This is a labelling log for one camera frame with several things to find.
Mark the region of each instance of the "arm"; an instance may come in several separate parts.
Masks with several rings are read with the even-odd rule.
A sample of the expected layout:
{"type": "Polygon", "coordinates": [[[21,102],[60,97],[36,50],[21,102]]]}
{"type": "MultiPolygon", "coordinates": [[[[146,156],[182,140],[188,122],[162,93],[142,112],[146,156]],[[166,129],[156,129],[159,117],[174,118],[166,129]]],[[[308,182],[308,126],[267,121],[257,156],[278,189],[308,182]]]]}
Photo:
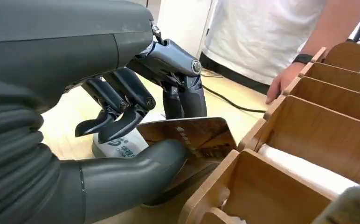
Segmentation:
{"type": "MultiPolygon", "coordinates": [[[[360,0],[327,0],[314,31],[301,50],[302,54],[315,55],[321,47],[326,53],[344,42],[360,21],[360,0]]],[[[266,103],[271,103],[304,68],[302,63],[292,63],[273,80],[266,103]]]]}
{"type": "Polygon", "coordinates": [[[329,50],[344,42],[360,21],[360,0],[327,0],[312,35],[301,54],[315,55],[321,47],[329,50]]]}

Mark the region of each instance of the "person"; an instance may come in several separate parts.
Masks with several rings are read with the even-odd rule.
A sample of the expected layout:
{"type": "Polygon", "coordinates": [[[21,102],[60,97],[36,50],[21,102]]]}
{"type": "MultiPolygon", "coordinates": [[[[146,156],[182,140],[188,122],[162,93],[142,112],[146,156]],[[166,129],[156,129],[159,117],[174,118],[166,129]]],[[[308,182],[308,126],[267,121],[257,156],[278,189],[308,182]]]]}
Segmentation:
{"type": "Polygon", "coordinates": [[[359,21],[360,0],[218,0],[201,62],[266,94],[269,104],[359,21]]]}

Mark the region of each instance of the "black wristband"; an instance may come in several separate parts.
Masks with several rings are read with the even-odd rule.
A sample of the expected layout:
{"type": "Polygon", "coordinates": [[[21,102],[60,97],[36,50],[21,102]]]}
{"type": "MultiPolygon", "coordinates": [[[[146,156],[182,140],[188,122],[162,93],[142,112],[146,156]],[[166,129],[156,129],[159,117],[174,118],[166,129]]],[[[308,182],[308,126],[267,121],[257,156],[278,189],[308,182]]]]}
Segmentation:
{"type": "Polygon", "coordinates": [[[294,61],[292,61],[292,63],[299,62],[302,64],[308,64],[309,62],[311,62],[312,58],[313,58],[312,55],[299,54],[295,57],[295,59],[294,59],[294,61]]]}

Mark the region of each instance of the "human hand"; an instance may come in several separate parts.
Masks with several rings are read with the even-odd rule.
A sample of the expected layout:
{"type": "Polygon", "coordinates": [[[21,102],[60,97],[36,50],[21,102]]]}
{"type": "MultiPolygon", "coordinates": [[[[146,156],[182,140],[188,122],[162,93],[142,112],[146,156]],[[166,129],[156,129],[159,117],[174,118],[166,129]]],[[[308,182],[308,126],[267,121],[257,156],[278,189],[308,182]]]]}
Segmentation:
{"type": "Polygon", "coordinates": [[[289,67],[284,69],[280,74],[273,79],[272,84],[270,85],[267,92],[266,104],[272,103],[276,99],[277,95],[285,90],[285,88],[293,81],[295,77],[301,72],[305,67],[302,63],[292,63],[289,67]]]}

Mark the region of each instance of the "black pants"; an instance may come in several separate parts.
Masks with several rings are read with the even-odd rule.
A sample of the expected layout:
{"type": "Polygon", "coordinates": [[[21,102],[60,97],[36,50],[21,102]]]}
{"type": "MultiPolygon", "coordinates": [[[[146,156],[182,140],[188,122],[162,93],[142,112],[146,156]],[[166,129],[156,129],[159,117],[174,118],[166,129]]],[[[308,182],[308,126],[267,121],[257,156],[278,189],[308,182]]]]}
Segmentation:
{"type": "Polygon", "coordinates": [[[254,81],[253,79],[247,78],[246,76],[243,76],[235,71],[232,71],[231,69],[229,69],[223,65],[220,65],[219,63],[208,58],[204,53],[201,54],[200,61],[204,68],[211,70],[211,71],[215,71],[218,74],[220,74],[234,82],[237,82],[241,85],[244,85],[252,90],[255,90],[255,91],[260,92],[265,95],[268,92],[269,85],[254,81]]]}

